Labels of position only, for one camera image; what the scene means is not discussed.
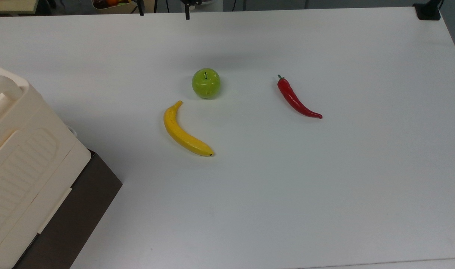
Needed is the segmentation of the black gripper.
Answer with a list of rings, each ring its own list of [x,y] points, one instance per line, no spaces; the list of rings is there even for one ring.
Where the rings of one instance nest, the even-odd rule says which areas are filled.
[[[185,18],[190,20],[190,6],[202,5],[202,0],[182,0],[182,3],[185,5]]]

